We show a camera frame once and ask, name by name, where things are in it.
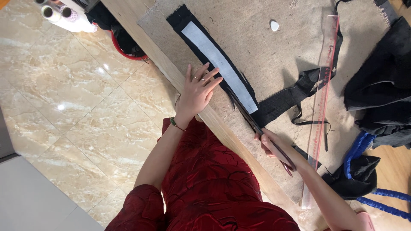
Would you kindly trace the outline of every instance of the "red dress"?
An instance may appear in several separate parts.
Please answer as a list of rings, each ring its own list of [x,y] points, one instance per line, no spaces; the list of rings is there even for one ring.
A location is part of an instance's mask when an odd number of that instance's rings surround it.
[[[163,133],[170,125],[163,120]],[[259,183],[248,165],[193,119],[157,188],[140,185],[106,231],[299,230],[281,208],[262,202]]]

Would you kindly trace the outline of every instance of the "woman's left hand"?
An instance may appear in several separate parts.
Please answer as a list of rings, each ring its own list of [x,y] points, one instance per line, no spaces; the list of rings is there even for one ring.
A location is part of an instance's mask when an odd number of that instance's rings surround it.
[[[223,77],[213,79],[219,71],[215,68],[204,75],[210,63],[203,65],[191,79],[191,64],[188,64],[185,75],[184,92],[181,94],[178,104],[176,118],[185,118],[191,120],[196,114],[200,113],[210,102],[213,89],[223,81]]]

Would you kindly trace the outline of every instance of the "tailor's scissors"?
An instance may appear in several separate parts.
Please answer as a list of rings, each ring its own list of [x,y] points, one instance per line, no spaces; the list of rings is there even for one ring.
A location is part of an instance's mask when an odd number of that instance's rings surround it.
[[[264,134],[263,130],[260,128],[260,126],[257,124],[257,122],[251,117],[250,113],[245,109],[244,105],[239,101],[237,96],[234,94],[233,90],[229,88],[230,93],[231,93],[231,98],[234,101],[234,103],[237,105],[237,108],[240,110],[241,114],[244,116],[244,118],[247,120],[247,122],[251,125],[251,127],[254,129],[256,133],[260,135],[260,137]],[[287,173],[292,177],[293,175],[291,174],[290,170],[292,172],[297,171],[297,168],[295,164],[291,161],[291,159],[287,156],[287,154],[274,142],[272,144],[278,149],[278,151],[284,156],[284,158],[290,163],[290,165],[284,163],[280,159],[278,159],[284,169],[287,171]]]

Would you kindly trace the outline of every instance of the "blue strap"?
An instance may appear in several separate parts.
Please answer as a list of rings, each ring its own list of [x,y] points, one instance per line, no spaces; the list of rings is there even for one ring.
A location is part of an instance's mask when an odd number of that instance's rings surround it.
[[[380,202],[376,202],[376,201],[373,201],[371,199],[368,199],[368,198],[365,198],[365,197],[362,197],[362,196],[358,197],[357,201],[359,201],[363,204],[369,205],[371,207],[377,208],[381,211],[390,213],[392,215],[396,215],[396,216],[402,217],[404,219],[408,219],[411,222],[411,214],[410,213],[401,211],[399,209],[396,209],[396,208],[393,208],[393,207],[390,207],[390,206],[386,206],[384,204],[381,204]]]
[[[395,197],[404,201],[411,202],[411,196],[407,195],[402,192],[397,192],[397,191],[392,191],[388,189],[377,189],[376,192],[373,192],[373,194],[376,195],[381,195],[381,196],[390,196],[390,197]]]
[[[354,141],[351,149],[348,151],[347,155],[344,158],[344,175],[347,179],[352,179],[350,174],[350,165],[352,159],[359,158],[368,145],[375,139],[375,135],[371,135],[365,131],[361,131]]]

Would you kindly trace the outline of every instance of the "clear ruler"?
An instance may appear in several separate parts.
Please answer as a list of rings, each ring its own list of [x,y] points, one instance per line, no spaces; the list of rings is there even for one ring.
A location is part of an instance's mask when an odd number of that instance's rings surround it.
[[[317,92],[315,93],[314,108],[313,108],[313,121],[321,121],[321,123],[313,123],[311,125],[311,132],[308,143],[308,162],[314,168],[317,169],[318,158],[320,155],[321,138],[324,129],[324,118],[326,115],[326,105],[328,97],[328,82],[331,79],[332,63],[334,60],[335,43],[337,42],[337,32],[339,25],[339,16],[328,15],[323,21],[323,49],[320,54],[320,75],[317,82]],[[312,195],[304,184],[304,190],[302,193],[302,209],[310,209],[311,202],[313,201]]]

